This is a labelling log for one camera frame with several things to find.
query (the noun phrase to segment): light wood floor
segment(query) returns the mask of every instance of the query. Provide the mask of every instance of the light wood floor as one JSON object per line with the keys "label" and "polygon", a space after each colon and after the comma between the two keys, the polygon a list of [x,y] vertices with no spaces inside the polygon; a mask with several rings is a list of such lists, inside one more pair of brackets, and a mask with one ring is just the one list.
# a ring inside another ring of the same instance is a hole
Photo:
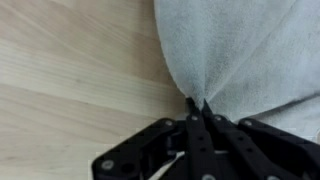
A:
{"label": "light wood floor", "polygon": [[0,1],[0,179],[91,179],[95,157],[183,111],[153,0]]}

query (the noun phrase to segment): gray cloth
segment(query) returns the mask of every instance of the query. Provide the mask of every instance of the gray cloth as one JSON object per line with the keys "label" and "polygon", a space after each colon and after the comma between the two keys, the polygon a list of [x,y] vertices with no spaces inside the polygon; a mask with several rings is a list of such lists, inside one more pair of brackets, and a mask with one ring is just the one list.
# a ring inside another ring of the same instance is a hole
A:
{"label": "gray cloth", "polygon": [[319,1],[155,0],[155,11],[173,79],[199,107],[315,140]]}

